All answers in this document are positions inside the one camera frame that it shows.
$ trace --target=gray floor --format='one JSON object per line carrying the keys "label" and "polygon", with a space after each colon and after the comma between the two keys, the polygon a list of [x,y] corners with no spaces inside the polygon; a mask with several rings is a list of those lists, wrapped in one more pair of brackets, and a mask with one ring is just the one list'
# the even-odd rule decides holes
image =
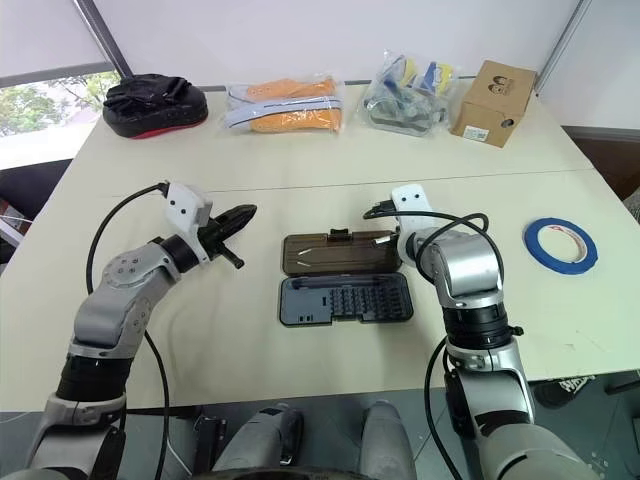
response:
{"label": "gray floor", "polygon": [[[559,435],[601,474],[601,478],[640,478],[640,454],[632,427],[632,418],[640,417],[640,389],[612,397],[603,391],[606,385],[633,378],[637,375],[600,377],[567,407],[547,410],[538,406],[537,422]],[[451,429],[444,392],[434,390],[432,398],[438,431],[463,478],[479,478],[477,473],[470,474],[461,442]],[[400,412],[413,448],[418,477],[451,478],[428,433],[420,390],[286,400],[302,409],[305,415],[300,463],[353,470],[358,459],[363,411],[378,399],[392,402]],[[230,438],[255,411],[270,403],[273,402],[211,405],[207,407],[207,413],[228,420],[227,438]],[[38,417],[37,413],[20,418],[16,418],[16,414],[0,416],[0,476],[21,468]],[[160,433],[159,418],[128,417],[127,448],[120,479],[153,478]],[[170,438],[185,463],[191,466],[196,441],[193,423],[172,419]],[[182,480],[186,477],[186,472],[168,453],[164,478]]]}

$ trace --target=brown case lid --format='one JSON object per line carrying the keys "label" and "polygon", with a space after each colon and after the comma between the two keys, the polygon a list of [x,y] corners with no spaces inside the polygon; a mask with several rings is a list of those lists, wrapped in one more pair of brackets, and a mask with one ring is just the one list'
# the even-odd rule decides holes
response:
{"label": "brown case lid", "polygon": [[289,276],[388,273],[400,268],[395,238],[376,244],[374,239],[394,235],[389,230],[289,235],[284,239],[282,270]]}

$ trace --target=cardboard box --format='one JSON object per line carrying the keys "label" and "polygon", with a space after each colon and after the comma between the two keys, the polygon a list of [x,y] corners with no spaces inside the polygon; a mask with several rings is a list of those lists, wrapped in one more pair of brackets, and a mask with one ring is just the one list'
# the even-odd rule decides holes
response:
{"label": "cardboard box", "polygon": [[486,60],[462,99],[451,133],[502,147],[529,103],[536,72]]}

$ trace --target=table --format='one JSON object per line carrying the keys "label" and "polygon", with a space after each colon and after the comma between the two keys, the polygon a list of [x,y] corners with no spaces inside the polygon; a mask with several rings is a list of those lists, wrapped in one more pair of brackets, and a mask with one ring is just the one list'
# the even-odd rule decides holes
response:
{"label": "table", "polygon": [[[392,227],[392,219],[364,221],[362,213],[408,181],[423,185],[436,210],[458,215],[482,211],[491,219],[489,232],[506,266],[505,305],[511,323],[526,332],[519,344],[530,380],[637,368],[634,280],[640,258],[633,252],[640,229],[560,127],[550,123],[535,98],[521,127],[503,150],[445,132],[431,143],[380,132],[369,135],[358,127],[352,135],[375,143],[365,142],[358,150],[358,142],[346,137],[347,151],[343,151],[342,137],[251,136],[237,138],[233,148],[226,144],[235,155],[231,163],[219,152],[205,155],[198,144],[204,132],[192,129],[172,134],[184,148],[191,145],[189,152],[196,158],[189,163],[189,155],[183,153],[181,161],[186,163],[181,170],[180,160],[171,163],[166,152],[173,145],[172,135],[158,137],[155,143],[128,141],[126,149],[124,140],[98,124],[0,277],[0,409],[42,409],[47,394],[55,389],[75,311],[85,297],[86,252],[103,216],[123,194],[158,178],[176,180],[173,175],[178,174],[178,180],[204,184],[216,212],[240,203],[255,203],[259,210],[228,242],[246,261],[242,270],[216,261],[189,272],[153,313],[150,333],[165,359],[174,405],[420,387],[427,358],[444,336],[444,326],[433,287],[412,269],[401,269],[409,280],[416,312],[405,324],[344,322],[286,328],[277,320],[278,287],[285,278],[280,269],[282,239],[332,227]],[[539,133],[534,135],[536,141],[530,141],[523,132]],[[336,156],[361,168],[346,168],[343,176],[325,172],[317,181],[302,168],[292,172],[284,168],[293,165],[292,152],[301,149],[300,142],[320,142],[320,137],[335,142],[330,148]],[[269,146],[259,148],[259,139]],[[413,174],[402,166],[404,158],[393,161],[401,174],[393,174],[396,170],[389,170],[386,161],[370,161],[389,148],[389,142],[400,145],[400,139],[411,144],[422,141],[412,153],[408,147],[404,151],[407,164],[416,169]],[[284,152],[279,159],[278,148]],[[119,157],[109,160],[111,152],[119,156],[126,150],[136,152],[130,158],[139,164],[123,163]],[[536,152],[549,152],[555,160]],[[419,161],[414,158],[418,153]],[[263,154],[275,162],[272,175],[260,160]],[[442,165],[440,154],[451,163]],[[529,165],[538,156],[547,171]],[[158,171],[149,167],[151,158],[158,160]],[[242,158],[257,159],[254,170],[262,175],[249,175],[245,186],[239,183],[242,168],[236,165]],[[495,163],[488,168],[492,159]],[[476,161],[488,173],[481,173]],[[204,175],[216,170],[225,175]],[[387,174],[393,176],[385,179]],[[122,181],[115,183],[116,178]],[[96,270],[117,253],[168,235],[162,210],[158,195],[143,197],[123,210],[103,236]],[[523,228],[544,216],[569,219],[591,234],[600,256],[592,270],[562,276],[527,253]],[[439,370],[434,385],[442,385]],[[133,408],[161,404],[159,375],[145,345],[133,364],[127,389]]]}

